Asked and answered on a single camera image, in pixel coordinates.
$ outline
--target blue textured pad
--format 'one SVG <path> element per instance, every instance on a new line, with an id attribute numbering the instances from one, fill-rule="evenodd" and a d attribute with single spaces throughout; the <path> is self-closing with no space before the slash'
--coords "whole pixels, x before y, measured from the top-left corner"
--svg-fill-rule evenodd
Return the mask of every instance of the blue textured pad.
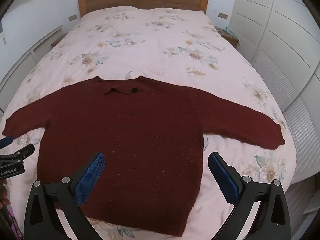
<path id="1" fill-rule="evenodd" d="M 86 203 L 88 200 L 94 185 L 97 183 L 103 172 L 105 163 L 106 159 L 104 155 L 100 153 L 76 185 L 73 200 L 77 206 Z"/>
<path id="2" fill-rule="evenodd" d="M 208 165 L 227 202 L 237 205 L 239 202 L 239 189 L 213 153 L 209 155 Z"/>
<path id="3" fill-rule="evenodd" d="M 12 144 L 13 138 L 11 136 L 4 137 L 0 140 L 0 149 L 6 147 L 9 144 Z"/>

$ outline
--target bedside table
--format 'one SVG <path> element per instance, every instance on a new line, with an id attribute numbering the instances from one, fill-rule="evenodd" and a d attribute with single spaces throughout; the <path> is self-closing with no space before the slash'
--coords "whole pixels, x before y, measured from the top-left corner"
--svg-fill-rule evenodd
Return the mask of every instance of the bedside table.
<path id="1" fill-rule="evenodd" d="M 54 46 L 56 46 L 60 41 L 62 41 L 62 39 L 66 36 L 66 34 L 63 34 L 61 37 L 59 37 L 56 41 L 54 41 L 53 43 L 51 43 L 51 48 L 53 48 Z"/>
<path id="2" fill-rule="evenodd" d="M 230 35 L 228 32 L 222 30 L 219 27 L 215 27 L 215 28 L 217 29 L 218 33 L 221 35 L 222 38 L 229 41 L 229 43 L 235 48 L 237 47 L 239 40 L 236 37 Z"/>

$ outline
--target sweater collar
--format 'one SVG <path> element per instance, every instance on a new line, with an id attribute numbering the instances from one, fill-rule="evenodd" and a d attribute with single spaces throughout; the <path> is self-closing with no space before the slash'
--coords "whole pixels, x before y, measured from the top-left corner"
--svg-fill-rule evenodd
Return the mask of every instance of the sweater collar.
<path id="1" fill-rule="evenodd" d="M 143 86 L 141 82 L 144 78 L 143 76 L 139 76 L 138 78 L 127 80 L 105 80 L 96 76 L 92 80 L 104 95 L 114 91 L 132 95 L 146 91 L 146 87 Z"/>

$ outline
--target blue gripper pad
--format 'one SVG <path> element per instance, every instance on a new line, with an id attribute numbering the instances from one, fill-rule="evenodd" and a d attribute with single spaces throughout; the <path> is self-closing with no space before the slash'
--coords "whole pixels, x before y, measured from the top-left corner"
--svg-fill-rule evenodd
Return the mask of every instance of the blue gripper pad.
<path id="1" fill-rule="evenodd" d="M 106 159 L 104 155 L 99 153 L 75 186 L 73 200 L 77 206 L 86 203 L 88 200 L 94 185 L 103 172 L 105 163 Z"/>
<path id="2" fill-rule="evenodd" d="M 0 149 L 12 144 L 13 138 L 11 136 L 4 137 L 0 140 Z"/>
<path id="3" fill-rule="evenodd" d="M 233 167 L 228 166 L 217 152 L 209 155 L 208 165 L 227 202 L 236 206 L 242 190 L 241 176 Z"/>

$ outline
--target human hand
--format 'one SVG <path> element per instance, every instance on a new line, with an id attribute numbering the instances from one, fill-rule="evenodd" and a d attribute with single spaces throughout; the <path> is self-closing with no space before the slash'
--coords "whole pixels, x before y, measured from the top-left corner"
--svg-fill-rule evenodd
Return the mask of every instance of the human hand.
<path id="1" fill-rule="evenodd" d="M 3 183 L 3 184 L 5 184 L 5 185 L 7 185 L 8 182 L 7 182 L 6 179 L 4 179 L 4 180 L 0 181 L 0 183 Z M 7 191 L 7 189 L 5 188 L 5 186 L 0 185 L 0 187 L 3 188 L 2 196 L 0 196 L 0 200 L 1 200 L 1 202 L 0 202 L 0 209 L 1 209 L 1 208 L 3 208 L 4 205 L 5 205 L 5 206 L 9 205 L 9 199 L 7 199 L 8 191 Z"/>

